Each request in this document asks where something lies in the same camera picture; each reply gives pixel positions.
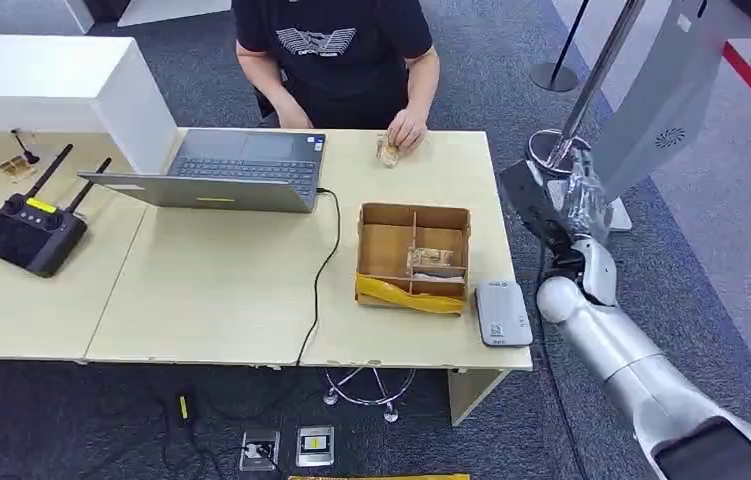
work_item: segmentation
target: yellow tape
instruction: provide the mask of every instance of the yellow tape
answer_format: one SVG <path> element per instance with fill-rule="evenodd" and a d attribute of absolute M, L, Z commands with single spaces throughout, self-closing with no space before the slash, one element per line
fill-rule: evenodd
<path fill-rule="evenodd" d="M 187 399 L 184 398 L 183 395 L 181 395 L 180 397 L 178 397 L 178 400 L 180 400 L 181 402 L 181 418 L 186 420 L 187 419 Z"/>
<path fill-rule="evenodd" d="M 57 207 L 41 202 L 35 198 L 29 198 L 26 203 L 33 208 L 42 210 L 43 212 L 54 213 L 57 211 Z"/>
<path fill-rule="evenodd" d="M 466 303 L 463 300 L 451 297 L 426 294 L 411 295 L 393 284 L 359 273 L 357 274 L 355 289 L 357 293 L 369 295 L 387 303 L 428 313 L 461 313 Z"/>

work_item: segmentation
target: floor socket cover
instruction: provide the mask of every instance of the floor socket cover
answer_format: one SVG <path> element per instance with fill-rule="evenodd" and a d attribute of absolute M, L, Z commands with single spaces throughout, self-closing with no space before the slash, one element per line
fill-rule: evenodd
<path fill-rule="evenodd" d="M 267 458 L 259 455 L 249 454 L 246 445 L 254 444 L 260 448 L 269 447 L 272 461 L 278 463 L 278 445 L 281 440 L 281 433 L 275 430 L 252 430 L 243 434 L 243 451 L 240 453 L 240 471 L 242 472 L 270 472 L 275 469 L 275 465 Z"/>
<path fill-rule="evenodd" d="M 321 467 L 334 464 L 334 427 L 302 427 L 298 430 L 296 465 Z"/>

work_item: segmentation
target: small box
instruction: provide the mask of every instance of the small box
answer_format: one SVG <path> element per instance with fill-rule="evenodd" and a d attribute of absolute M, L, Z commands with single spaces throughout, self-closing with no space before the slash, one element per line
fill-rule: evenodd
<path fill-rule="evenodd" d="M 365 203 L 360 210 L 357 273 L 417 295 L 466 301 L 469 289 L 469 210 Z M 443 251 L 449 265 L 414 264 L 417 249 Z M 414 278 L 424 274 L 429 278 Z M 355 293 L 361 305 L 395 306 Z"/>

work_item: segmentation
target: human hand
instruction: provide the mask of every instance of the human hand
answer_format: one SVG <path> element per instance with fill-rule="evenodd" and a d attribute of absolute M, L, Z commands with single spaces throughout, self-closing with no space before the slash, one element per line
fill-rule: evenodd
<path fill-rule="evenodd" d="M 278 112 L 278 123 L 280 123 L 281 128 L 313 128 L 310 117 L 292 97 L 280 105 L 276 105 L 275 111 Z"/>
<path fill-rule="evenodd" d="M 396 118 L 387 128 L 387 139 L 390 145 L 398 147 L 402 153 L 413 151 L 428 133 L 428 115 L 405 108 L 396 114 Z"/>

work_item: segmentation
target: human arm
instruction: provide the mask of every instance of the human arm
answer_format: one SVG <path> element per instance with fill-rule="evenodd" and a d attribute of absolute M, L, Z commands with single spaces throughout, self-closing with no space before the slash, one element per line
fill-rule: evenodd
<path fill-rule="evenodd" d="M 408 68 L 408 104 L 387 129 L 390 144 L 415 148 L 428 130 L 428 114 L 440 79 L 440 58 L 419 0 L 379 0 L 378 27 Z"/>
<path fill-rule="evenodd" d="M 313 128 L 304 109 L 284 88 L 281 68 L 269 52 L 264 0 L 234 0 L 236 56 L 243 73 L 275 108 L 282 128 Z"/>
<path fill-rule="evenodd" d="M 237 41 L 237 60 L 245 77 L 278 112 L 281 128 L 313 128 L 301 105 L 281 83 L 281 69 L 268 52 L 255 52 Z"/>
<path fill-rule="evenodd" d="M 428 132 L 428 114 L 440 81 L 440 57 L 432 46 L 422 56 L 405 59 L 408 67 L 407 108 L 401 110 L 390 127 L 390 144 L 401 151 L 415 149 Z"/>

